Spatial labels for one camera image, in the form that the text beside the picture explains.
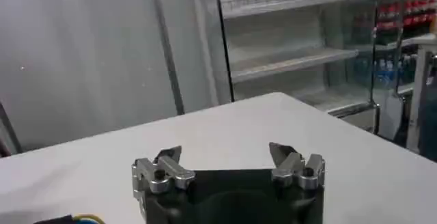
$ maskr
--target glass door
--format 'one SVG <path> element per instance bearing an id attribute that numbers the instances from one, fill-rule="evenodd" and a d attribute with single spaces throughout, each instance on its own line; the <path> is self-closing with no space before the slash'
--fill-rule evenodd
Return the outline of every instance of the glass door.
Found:
<path id="1" fill-rule="evenodd" d="M 371 104 L 375 0 L 221 0 L 236 100 L 289 94 L 341 117 Z"/>
<path id="2" fill-rule="evenodd" d="M 435 0 L 378 0 L 375 101 L 381 105 L 380 132 L 405 147 L 410 123 L 418 43 L 432 40 Z"/>

